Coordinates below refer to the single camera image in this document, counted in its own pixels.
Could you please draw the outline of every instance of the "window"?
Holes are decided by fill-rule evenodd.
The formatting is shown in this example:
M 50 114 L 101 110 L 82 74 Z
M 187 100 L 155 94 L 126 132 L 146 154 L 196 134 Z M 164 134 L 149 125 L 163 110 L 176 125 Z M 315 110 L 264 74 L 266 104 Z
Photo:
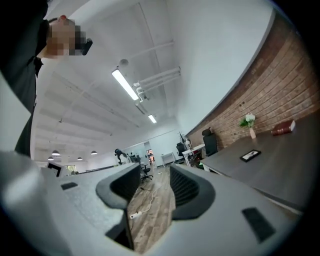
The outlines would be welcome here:
M 76 166 L 75 165 L 65 165 L 65 167 L 68 169 L 68 171 L 71 172 L 76 172 Z

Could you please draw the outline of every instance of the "book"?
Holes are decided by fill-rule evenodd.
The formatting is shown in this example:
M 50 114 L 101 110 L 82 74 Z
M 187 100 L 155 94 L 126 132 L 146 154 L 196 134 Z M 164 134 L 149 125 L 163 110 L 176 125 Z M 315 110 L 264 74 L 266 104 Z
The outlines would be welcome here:
M 281 135 L 281 134 L 288 134 L 288 133 L 291 133 L 294 130 L 295 127 L 296 127 L 295 120 L 291 119 L 291 120 L 288 120 L 288 121 L 284 121 L 284 122 L 281 122 L 281 123 L 277 124 L 272 129 L 271 134 L 273 136 Z

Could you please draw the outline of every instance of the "brick wall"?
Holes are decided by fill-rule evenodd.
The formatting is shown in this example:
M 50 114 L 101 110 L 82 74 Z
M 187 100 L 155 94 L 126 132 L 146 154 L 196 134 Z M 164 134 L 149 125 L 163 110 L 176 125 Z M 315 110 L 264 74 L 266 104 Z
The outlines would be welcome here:
M 194 146 L 202 144 L 202 131 L 211 127 L 221 150 L 249 136 L 249 129 L 239 127 L 246 114 L 256 116 L 253 128 L 258 134 L 318 109 L 319 85 L 311 59 L 295 30 L 276 15 L 260 52 L 239 84 L 188 137 Z

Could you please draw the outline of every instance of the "vase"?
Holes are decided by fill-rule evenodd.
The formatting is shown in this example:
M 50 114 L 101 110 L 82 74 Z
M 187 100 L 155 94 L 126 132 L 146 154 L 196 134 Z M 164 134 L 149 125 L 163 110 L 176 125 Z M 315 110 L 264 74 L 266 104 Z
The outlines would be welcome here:
M 249 132 L 250 132 L 251 138 L 255 139 L 256 138 L 256 134 L 255 134 L 255 131 L 254 131 L 254 129 L 252 127 L 249 128 Z

